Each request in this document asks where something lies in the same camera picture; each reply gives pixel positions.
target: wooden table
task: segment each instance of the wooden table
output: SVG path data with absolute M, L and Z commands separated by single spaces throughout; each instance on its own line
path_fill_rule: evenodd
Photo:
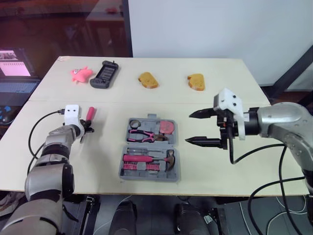
M 89 66 L 95 72 L 103 60 L 115 60 L 120 66 L 116 80 L 107 90 L 89 84 L 75 84 L 69 72 Z M 160 87 L 148 90 L 138 76 L 150 71 Z M 206 90 L 189 88 L 187 76 L 202 73 Z M 23 107 L 16 120 L 0 141 L 0 189 L 23 190 L 30 161 L 27 138 L 33 124 L 43 115 L 79 104 L 82 117 L 88 107 L 97 109 L 92 126 L 83 144 L 76 141 L 71 149 L 70 163 L 74 168 L 76 193 L 129 193 L 167 195 L 247 196 L 260 185 L 278 180 L 278 163 L 282 148 L 255 153 L 236 165 L 229 162 L 228 151 L 202 148 L 184 139 L 193 136 L 219 138 L 216 118 L 194 119 L 188 115 L 198 109 L 212 107 L 213 96 L 228 87 L 243 100 L 244 110 L 268 106 L 269 102 L 252 75 L 239 59 L 141 59 L 70 57 L 56 61 L 41 84 Z M 143 118 L 155 113 L 178 124 L 175 148 L 180 155 L 180 180 L 176 183 L 130 181 L 118 176 L 122 148 L 127 144 L 125 132 L 129 118 Z M 46 118 L 36 128 L 33 149 L 37 149 L 49 131 L 62 125 L 63 116 Z M 272 139 L 249 136 L 234 141 L 235 158 L 256 147 L 278 143 Z M 301 176 L 301 169 L 288 151 L 284 159 L 283 177 Z M 303 181 L 285 183 L 287 195 L 307 193 Z M 278 185 L 261 191 L 261 195 L 280 195 Z

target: pink pliers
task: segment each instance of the pink pliers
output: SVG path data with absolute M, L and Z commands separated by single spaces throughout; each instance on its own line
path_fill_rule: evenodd
M 130 134 L 142 134 L 148 136 L 148 138 L 143 138 L 141 140 L 135 140 L 132 138 L 128 138 L 127 141 L 129 142 L 148 142 L 148 143 L 153 143 L 154 141 L 167 141 L 168 138 L 164 135 L 156 135 L 155 133 L 151 131 L 143 131 L 143 130 L 129 130 L 128 131 Z

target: toast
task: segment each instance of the toast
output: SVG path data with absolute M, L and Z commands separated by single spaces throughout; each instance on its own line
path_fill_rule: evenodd
M 195 73 L 188 76 L 188 85 L 196 90 L 196 91 L 204 91 L 205 89 L 205 83 L 204 83 L 204 77 L 201 73 Z
M 149 72 L 144 72 L 143 74 L 141 74 L 138 80 L 145 88 L 152 89 L 158 87 L 156 79 Z

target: pink toy pig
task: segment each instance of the pink toy pig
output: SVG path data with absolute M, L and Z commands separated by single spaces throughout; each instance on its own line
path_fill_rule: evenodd
M 72 81 L 78 82 L 88 82 L 88 78 L 93 74 L 92 70 L 89 70 L 88 67 L 84 67 L 81 70 L 72 70 L 70 72 L 72 74 Z

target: tool kit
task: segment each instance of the tool kit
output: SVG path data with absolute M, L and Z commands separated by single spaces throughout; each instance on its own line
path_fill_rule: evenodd
M 125 180 L 177 181 L 179 154 L 174 148 L 177 125 L 173 120 L 130 118 L 119 176 Z

